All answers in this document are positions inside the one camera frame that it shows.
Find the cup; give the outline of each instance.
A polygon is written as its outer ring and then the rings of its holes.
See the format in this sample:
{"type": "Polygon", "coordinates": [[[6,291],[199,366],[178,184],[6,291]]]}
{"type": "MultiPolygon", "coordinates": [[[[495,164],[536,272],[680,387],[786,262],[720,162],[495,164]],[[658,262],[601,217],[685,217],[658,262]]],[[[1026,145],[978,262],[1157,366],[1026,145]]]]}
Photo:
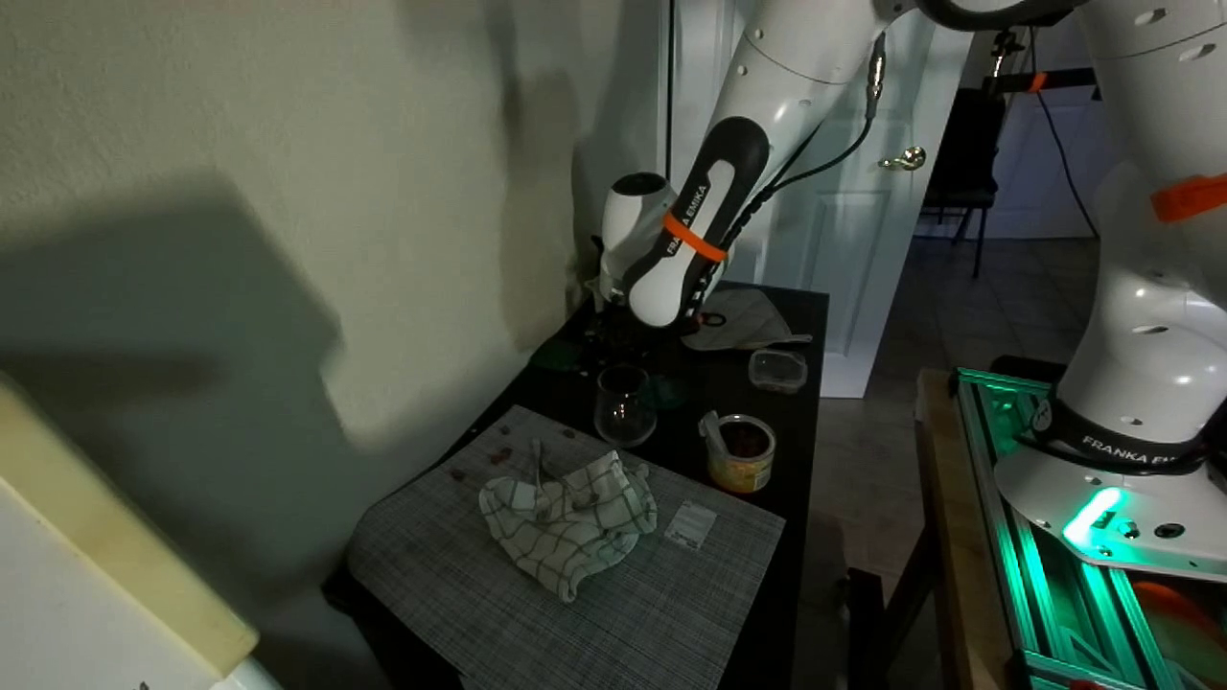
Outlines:
{"type": "Polygon", "coordinates": [[[720,492],[755,496],[772,483],[775,429],[763,417],[709,409],[697,438],[706,442],[706,472],[720,492]]]}
{"type": "Polygon", "coordinates": [[[596,429],[612,449],[637,449],[656,435],[656,394],[646,367],[637,366],[601,367],[596,429]]]}

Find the green light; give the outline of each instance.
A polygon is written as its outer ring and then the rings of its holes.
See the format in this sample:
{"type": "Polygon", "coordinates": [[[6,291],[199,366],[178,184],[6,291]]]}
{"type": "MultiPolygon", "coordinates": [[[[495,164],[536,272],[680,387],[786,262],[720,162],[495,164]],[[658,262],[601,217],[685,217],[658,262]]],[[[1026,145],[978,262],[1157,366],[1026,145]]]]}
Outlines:
{"type": "Polygon", "coordinates": [[[1120,487],[1106,487],[1097,498],[1088,498],[1078,518],[1062,528],[1071,543],[1087,547],[1088,528],[1120,501],[1120,487]]]}

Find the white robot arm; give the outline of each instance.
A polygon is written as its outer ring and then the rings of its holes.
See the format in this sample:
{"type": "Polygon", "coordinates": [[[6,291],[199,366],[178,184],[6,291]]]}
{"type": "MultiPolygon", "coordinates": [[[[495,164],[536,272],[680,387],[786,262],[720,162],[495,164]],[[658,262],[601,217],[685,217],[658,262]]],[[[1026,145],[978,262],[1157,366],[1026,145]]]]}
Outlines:
{"type": "MultiPolygon", "coordinates": [[[[697,164],[662,235],[630,266],[630,308],[676,325],[706,304],[744,215],[876,53],[892,0],[763,0],[731,59],[697,164]]],[[[918,0],[959,30],[1000,30],[1078,0],[918,0]]],[[[1037,445],[1000,496],[1097,562],[1227,578],[1227,498],[1194,460],[1227,398],[1227,0],[1097,0],[1072,12],[1129,164],[1106,184],[1102,291],[1037,445]],[[1112,492],[1097,541],[1071,536],[1112,492]]]]}

